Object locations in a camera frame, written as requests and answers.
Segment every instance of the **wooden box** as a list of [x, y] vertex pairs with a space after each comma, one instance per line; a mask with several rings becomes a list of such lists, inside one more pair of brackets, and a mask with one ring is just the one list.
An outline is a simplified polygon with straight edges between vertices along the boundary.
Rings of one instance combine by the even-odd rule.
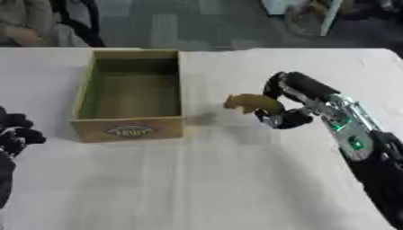
[[181, 137], [178, 52], [95, 51], [72, 113], [84, 142]]

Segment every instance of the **gray floor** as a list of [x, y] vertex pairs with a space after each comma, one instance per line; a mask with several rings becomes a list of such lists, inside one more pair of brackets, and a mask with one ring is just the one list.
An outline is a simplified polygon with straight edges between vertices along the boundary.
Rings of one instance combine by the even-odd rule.
[[289, 32], [260, 0], [99, 0], [109, 47], [229, 50], [251, 48], [387, 47], [403, 29], [377, 20], [338, 21], [326, 38]]

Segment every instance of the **white tablecloth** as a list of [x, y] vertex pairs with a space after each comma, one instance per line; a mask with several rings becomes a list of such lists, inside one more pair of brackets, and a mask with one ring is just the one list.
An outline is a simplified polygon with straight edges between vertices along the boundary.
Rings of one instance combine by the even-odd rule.
[[46, 145], [17, 160], [4, 211], [13, 230], [383, 230], [317, 120], [279, 131], [225, 111], [301, 71], [362, 102], [403, 138], [403, 63], [383, 49], [182, 53], [185, 137], [82, 144], [67, 120], [90, 49], [0, 49], [0, 104], [25, 112]]

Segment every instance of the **printed logo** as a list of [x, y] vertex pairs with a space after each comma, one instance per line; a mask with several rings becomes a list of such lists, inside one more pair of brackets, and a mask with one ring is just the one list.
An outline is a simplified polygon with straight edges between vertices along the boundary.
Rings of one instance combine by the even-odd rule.
[[157, 129], [148, 126], [116, 126], [106, 130], [105, 133], [118, 137], [141, 137], [154, 131]]

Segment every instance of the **person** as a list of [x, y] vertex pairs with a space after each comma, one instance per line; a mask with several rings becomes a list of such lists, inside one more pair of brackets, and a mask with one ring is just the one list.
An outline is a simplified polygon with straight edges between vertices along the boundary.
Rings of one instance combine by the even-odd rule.
[[44, 46], [52, 23], [49, 0], [0, 0], [0, 46]]

